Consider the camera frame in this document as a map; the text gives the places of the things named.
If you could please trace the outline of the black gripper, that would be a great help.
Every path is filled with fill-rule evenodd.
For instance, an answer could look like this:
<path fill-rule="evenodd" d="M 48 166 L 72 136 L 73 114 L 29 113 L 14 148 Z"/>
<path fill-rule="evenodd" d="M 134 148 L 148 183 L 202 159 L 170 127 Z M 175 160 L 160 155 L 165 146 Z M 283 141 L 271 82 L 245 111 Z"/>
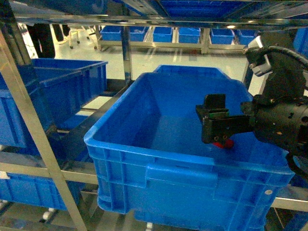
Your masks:
<path fill-rule="evenodd" d="M 226 95 L 208 94 L 195 110 L 202 119 L 201 140 L 205 144 L 224 144 L 234 134 L 253 131 L 258 140 L 289 152 L 308 150 L 307 96 L 284 96 L 266 102 L 256 95 L 253 101 L 241 103 L 245 116 L 229 116 Z"/>

